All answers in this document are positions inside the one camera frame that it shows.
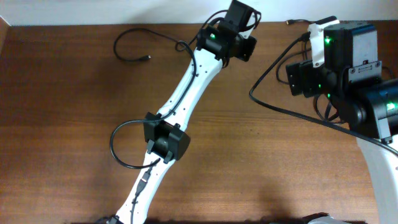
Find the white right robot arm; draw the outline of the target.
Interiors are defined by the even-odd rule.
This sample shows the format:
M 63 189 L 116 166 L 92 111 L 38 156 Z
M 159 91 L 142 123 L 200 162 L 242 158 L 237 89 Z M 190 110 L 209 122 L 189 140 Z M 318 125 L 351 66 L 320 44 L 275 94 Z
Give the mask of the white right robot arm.
M 310 60 L 286 67 L 292 95 L 324 94 L 357 135 L 379 221 L 397 223 L 397 80 L 382 79 L 377 30 L 363 21 L 314 22 Z

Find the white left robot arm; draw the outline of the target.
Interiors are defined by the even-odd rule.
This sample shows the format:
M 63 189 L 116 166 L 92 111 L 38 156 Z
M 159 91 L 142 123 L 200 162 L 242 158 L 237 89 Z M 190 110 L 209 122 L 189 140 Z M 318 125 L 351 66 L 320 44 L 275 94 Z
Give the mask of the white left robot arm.
M 136 166 L 139 175 L 126 201 L 110 217 L 100 223 L 144 223 L 149 206 L 167 171 L 186 152 L 190 137 L 186 133 L 189 119 L 209 83 L 235 57 L 247 62 L 257 40 L 251 32 L 261 21 L 261 13 L 239 1 L 232 1 L 224 17 L 212 15 L 190 44 L 179 40 L 175 48 L 186 50 L 191 62 L 168 101 L 142 120 L 125 121 L 144 126 L 147 144 L 144 163 Z

